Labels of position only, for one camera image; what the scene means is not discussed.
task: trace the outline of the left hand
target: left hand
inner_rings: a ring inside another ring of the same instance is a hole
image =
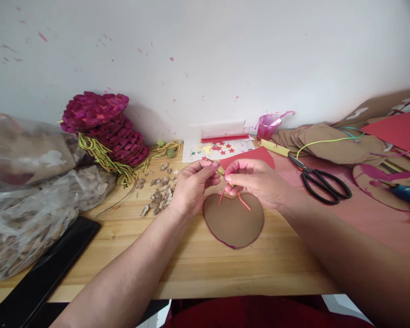
[[[220,183],[220,163],[199,160],[186,166],[178,176],[169,207],[181,215],[196,215],[204,203],[205,189]]]

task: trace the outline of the green string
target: green string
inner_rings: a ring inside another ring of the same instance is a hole
[[[335,140],[321,140],[321,141],[315,141],[313,143],[306,144],[305,146],[303,146],[301,149],[298,150],[298,152],[296,153],[296,159],[299,157],[299,153],[301,152],[301,150],[303,150],[305,147],[310,146],[312,144],[318,144],[321,142],[333,142],[333,141],[340,141],[340,140],[347,140],[347,139],[358,139],[365,135],[365,133],[361,131],[360,129],[353,128],[353,127],[344,127],[344,128],[351,128],[351,129],[359,130],[362,134],[359,135],[358,137],[340,138],[340,139],[335,139]]]

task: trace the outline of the heart cutout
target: heart cutout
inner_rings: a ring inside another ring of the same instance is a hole
[[[372,165],[360,164],[354,167],[352,175],[359,188],[370,197],[394,209],[410,212],[410,204],[396,197],[388,186],[379,181],[381,179],[410,187],[410,172],[386,174]]]
[[[241,194],[248,210],[238,197],[230,199],[211,194],[204,202],[205,222],[213,236],[232,249],[252,244],[260,235],[264,225],[263,207],[254,195]]]

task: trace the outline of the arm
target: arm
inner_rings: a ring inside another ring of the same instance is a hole
[[[377,327],[410,327],[410,260],[298,193],[267,164],[235,161],[225,180],[284,216],[334,281]]]
[[[167,209],[82,289],[51,327],[135,327],[190,219],[202,207],[205,188],[219,183],[218,166],[198,161],[183,169]]]

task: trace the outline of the white wall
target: white wall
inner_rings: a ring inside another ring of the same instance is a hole
[[[53,123],[108,87],[148,143],[266,111],[336,121],[410,87],[410,0],[0,0],[1,112]]]

